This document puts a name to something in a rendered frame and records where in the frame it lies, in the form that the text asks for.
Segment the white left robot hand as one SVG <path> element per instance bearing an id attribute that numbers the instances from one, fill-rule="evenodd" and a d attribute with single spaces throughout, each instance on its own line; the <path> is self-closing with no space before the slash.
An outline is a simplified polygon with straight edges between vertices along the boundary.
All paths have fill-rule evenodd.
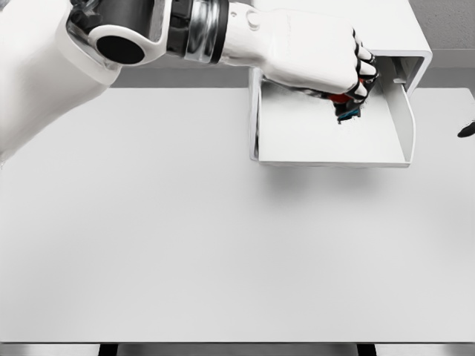
<path id="1" fill-rule="evenodd" d="M 346 19 L 297 10 L 263 12 L 264 75 L 289 88 L 350 97 L 361 104 L 377 77 L 374 55 Z"/>

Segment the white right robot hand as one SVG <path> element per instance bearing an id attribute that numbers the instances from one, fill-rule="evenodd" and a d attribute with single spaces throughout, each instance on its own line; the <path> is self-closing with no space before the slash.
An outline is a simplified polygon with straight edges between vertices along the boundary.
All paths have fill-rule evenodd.
<path id="1" fill-rule="evenodd" d="M 473 135 L 475 135 L 475 119 L 472 120 L 469 124 L 467 124 L 464 128 L 462 128 L 457 134 L 457 137 L 467 138 Z"/>

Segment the red and blue load switch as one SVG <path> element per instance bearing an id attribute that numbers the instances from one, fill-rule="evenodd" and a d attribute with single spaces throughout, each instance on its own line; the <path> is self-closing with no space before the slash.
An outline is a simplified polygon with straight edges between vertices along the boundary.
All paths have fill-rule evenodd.
<path id="1" fill-rule="evenodd" d="M 335 108 L 338 124 L 352 119 L 354 116 L 361 116 L 361 102 L 356 102 L 346 94 L 330 94 L 327 97 Z"/>

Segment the white cabinet drawer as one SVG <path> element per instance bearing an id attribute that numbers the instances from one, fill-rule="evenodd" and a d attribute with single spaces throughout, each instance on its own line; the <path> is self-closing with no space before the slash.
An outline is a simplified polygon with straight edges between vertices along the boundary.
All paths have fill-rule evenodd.
<path id="1" fill-rule="evenodd" d="M 249 72 L 250 157 L 267 165 L 406 168 L 415 121 L 389 74 L 380 77 L 360 116 L 338 123 L 331 102 L 295 93 Z"/>

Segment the white tabletop storage cabinet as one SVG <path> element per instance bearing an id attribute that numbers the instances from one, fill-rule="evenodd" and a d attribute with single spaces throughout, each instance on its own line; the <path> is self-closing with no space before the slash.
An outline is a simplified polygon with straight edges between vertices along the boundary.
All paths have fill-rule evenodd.
<path id="1" fill-rule="evenodd" d="M 399 57 L 411 95 L 433 58 L 409 0 L 250 0 L 259 10 L 292 9 L 349 20 L 375 56 Z"/>

